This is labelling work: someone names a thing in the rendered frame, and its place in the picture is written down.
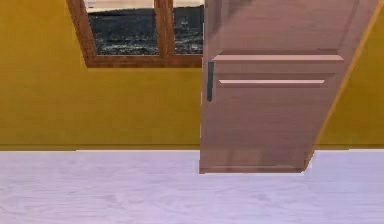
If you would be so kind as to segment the pinkish brown wooden door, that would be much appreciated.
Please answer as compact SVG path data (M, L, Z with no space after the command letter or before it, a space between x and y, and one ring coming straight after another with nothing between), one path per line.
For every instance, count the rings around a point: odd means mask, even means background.
M384 0L206 0L199 171L306 169ZM213 96L207 101L207 64Z

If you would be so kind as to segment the brown wooden framed window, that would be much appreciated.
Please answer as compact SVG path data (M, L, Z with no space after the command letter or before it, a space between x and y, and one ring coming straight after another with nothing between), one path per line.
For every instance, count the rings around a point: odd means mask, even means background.
M153 0L158 55L98 55L83 0L66 0L88 68L200 68L201 54L176 54L173 0Z

